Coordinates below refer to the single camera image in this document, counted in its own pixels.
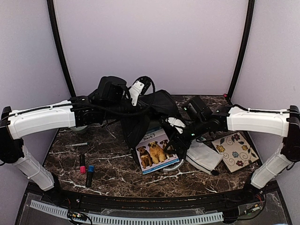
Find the black backpack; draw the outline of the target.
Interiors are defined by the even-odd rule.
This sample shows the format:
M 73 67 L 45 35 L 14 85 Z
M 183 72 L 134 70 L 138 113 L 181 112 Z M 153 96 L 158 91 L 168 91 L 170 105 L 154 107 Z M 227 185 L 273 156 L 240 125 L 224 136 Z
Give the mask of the black backpack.
M 159 90 L 154 94 L 141 97 L 138 101 L 141 107 L 138 115 L 120 120 L 125 143 L 131 149 L 132 156 L 139 166 L 136 146 L 148 130 L 156 127 L 162 127 L 164 130 L 164 97 L 166 96 L 170 94 L 165 90 Z

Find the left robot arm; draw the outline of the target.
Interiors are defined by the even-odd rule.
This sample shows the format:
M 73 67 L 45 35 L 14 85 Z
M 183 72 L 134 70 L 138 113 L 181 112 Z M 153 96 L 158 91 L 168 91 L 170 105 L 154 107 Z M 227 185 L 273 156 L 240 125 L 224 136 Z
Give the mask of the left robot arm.
M 84 131 L 88 125 L 102 124 L 105 120 L 116 120 L 142 113 L 138 98 L 151 85 L 151 79 L 142 76 L 130 86 L 119 77 L 104 76 L 99 86 L 88 96 L 72 97 L 61 102 L 25 110 L 5 107 L 0 118 L 0 161 L 18 168 L 27 178 L 35 182 L 55 204 L 66 201 L 66 193 L 59 189 L 55 176 L 47 171 L 30 153 L 25 141 L 40 137 L 36 146 L 45 148 L 50 144 L 49 134 L 59 128 Z

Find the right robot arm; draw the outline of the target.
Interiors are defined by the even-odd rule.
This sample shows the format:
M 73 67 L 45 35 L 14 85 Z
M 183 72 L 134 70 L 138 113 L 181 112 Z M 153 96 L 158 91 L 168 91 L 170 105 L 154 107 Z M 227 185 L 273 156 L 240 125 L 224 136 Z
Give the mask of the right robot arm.
M 300 160 L 300 111 L 295 105 L 281 110 L 221 105 L 211 111 L 201 98 L 195 97 L 183 106 L 183 110 L 191 119 L 187 125 L 175 116 L 162 120 L 165 128 L 173 129 L 170 140 L 182 158 L 185 158 L 191 142 L 205 133 L 251 131 L 283 138 L 278 150 L 253 172 L 240 191 L 239 199 L 243 203 L 250 203 L 270 180 Z

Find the dog picture book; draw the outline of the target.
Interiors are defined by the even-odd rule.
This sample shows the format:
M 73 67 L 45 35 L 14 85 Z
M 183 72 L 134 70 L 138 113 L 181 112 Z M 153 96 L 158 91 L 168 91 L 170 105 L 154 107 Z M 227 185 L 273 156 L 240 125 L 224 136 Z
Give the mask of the dog picture book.
M 169 138 L 162 127 L 156 127 L 146 132 L 135 148 L 143 175 L 180 161 L 176 154 L 170 153 L 173 151 L 172 146 L 165 150 L 168 143 Z

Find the white fabric pouch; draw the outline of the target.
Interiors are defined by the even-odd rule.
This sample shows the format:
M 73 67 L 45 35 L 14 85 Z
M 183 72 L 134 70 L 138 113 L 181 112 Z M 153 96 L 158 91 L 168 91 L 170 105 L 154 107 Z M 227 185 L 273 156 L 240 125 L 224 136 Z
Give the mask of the white fabric pouch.
M 186 160 L 198 170 L 212 176 L 218 176 L 216 167 L 222 161 L 223 156 L 205 145 L 204 143 L 192 141 L 187 150 Z

